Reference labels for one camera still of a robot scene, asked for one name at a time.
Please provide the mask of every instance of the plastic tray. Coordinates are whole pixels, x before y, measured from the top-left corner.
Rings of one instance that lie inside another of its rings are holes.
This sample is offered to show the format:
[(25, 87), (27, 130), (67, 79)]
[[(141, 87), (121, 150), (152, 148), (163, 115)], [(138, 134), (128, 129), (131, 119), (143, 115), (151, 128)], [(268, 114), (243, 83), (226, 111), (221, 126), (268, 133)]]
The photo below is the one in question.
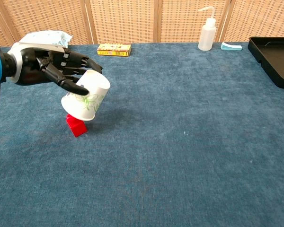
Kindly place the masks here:
[(274, 84), (284, 88), (284, 37), (251, 37), (248, 49)]

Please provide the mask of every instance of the paper cup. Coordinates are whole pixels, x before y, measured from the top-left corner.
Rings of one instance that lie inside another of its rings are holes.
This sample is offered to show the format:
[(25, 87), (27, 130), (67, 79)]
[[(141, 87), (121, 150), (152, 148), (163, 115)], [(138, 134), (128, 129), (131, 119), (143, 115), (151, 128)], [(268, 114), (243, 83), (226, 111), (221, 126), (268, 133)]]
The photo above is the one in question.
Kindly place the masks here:
[(86, 88), (89, 94), (80, 96), (69, 92), (61, 99), (61, 104), (71, 116), (82, 121), (91, 121), (110, 88), (110, 83), (101, 73), (87, 70), (76, 84)]

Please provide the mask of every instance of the yellow box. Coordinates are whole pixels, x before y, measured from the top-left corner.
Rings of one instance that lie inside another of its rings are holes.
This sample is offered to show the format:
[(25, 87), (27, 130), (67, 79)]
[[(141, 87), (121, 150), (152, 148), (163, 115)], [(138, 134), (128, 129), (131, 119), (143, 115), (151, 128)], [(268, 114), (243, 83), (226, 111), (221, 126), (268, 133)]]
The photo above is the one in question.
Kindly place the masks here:
[(128, 57), (132, 50), (130, 44), (100, 44), (97, 49), (98, 55)]

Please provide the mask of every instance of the robotic hand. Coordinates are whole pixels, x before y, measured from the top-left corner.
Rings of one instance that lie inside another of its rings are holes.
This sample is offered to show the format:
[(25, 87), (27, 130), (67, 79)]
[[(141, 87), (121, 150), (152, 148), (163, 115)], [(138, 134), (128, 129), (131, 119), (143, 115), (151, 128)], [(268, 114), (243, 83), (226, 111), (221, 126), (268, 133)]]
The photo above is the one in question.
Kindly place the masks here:
[(6, 77), (18, 85), (33, 85), (54, 82), (67, 91), (78, 95), (89, 92), (75, 83), (92, 68), (102, 73), (102, 67), (86, 55), (69, 49), (47, 44), (15, 43), (8, 53), (0, 50), (0, 85)]

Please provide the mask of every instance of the red block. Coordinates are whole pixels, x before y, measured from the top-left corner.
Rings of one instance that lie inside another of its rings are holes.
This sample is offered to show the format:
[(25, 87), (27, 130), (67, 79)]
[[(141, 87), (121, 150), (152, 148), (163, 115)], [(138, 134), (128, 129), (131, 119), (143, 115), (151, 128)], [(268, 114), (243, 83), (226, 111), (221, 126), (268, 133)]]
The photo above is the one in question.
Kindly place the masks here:
[(87, 132), (87, 127), (84, 121), (74, 118), (71, 115), (67, 115), (66, 122), (68, 123), (72, 133), (75, 137), (78, 137)]

